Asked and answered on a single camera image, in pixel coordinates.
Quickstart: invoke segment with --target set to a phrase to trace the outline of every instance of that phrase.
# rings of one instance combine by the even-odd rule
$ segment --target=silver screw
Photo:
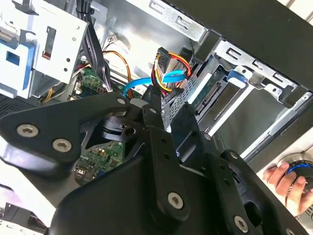
[[[237,155],[234,154],[233,152],[230,152],[230,155],[231,155],[234,159],[237,159],[237,158],[238,158]]]
[[[153,109],[153,108],[150,108],[150,111],[152,112],[152,113],[154,113],[154,114],[156,114],[157,112],[156,112],[156,110],[155,109]]]
[[[294,232],[291,229],[289,229],[289,228],[286,228],[286,233],[288,235],[295,235]]]
[[[247,233],[249,231],[248,225],[246,224],[245,220],[242,219],[240,216],[234,217],[234,222],[238,229],[240,229],[243,233]]]
[[[120,103],[120,104],[126,104],[126,102],[125,102],[125,100],[123,100],[123,99],[117,99],[117,101]]]
[[[66,153],[72,149],[72,144],[66,139],[57,139],[52,143],[55,150]]]
[[[211,137],[207,133],[204,134],[204,137],[209,141],[211,140]]]
[[[184,205],[182,198],[175,192],[170,192],[167,196],[167,200],[169,204],[177,210],[180,210]]]
[[[16,131],[18,132],[20,136],[27,137],[27,138],[35,137],[39,133],[38,128],[31,124],[20,125],[18,126]]]

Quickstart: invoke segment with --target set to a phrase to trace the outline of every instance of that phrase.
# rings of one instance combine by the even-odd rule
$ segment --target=human hand
[[[293,216],[298,216],[305,212],[313,204],[313,189],[303,192],[306,185],[306,179],[303,176],[296,179],[294,171],[285,175],[289,168],[288,163],[283,163],[280,167],[273,167],[266,170],[263,174],[263,180],[267,183],[269,189],[285,205]]]

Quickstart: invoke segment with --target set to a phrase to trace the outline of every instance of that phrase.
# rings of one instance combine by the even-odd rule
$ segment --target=cable bundle
[[[85,38],[83,41],[84,54],[95,73],[103,79],[108,92],[112,92],[110,81],[110,68],[104,60],[102,49],[94,30],[91,14],[91,4],[86,0],[77,0],[77,17],[89,23]]]

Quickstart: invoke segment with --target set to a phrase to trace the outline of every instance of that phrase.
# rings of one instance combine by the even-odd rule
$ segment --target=black plastic arm
[[[47,235],[307,234],[238,154],[218,153],[188,105],[170,134],[160,91],[147,92],[142,108],[109,93],[0,119],[1,159],[47,182],[92,147],[128,144],[122,165],[63,198]],[[63,141],[56,150],[59,139],[71,148]]]

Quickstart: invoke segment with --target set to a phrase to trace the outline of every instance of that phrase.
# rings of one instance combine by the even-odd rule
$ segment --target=connector
[[[174,88],[162,101],[161,103],[165,105],[168,102],[171,102],[175,97],[182,94],[184,89],[182,88]]]
[[[158,65],[160,66],[162,73],[166,73],[172,56],[163,47],[157,50],[157,54],[161,56],[158,60]]]

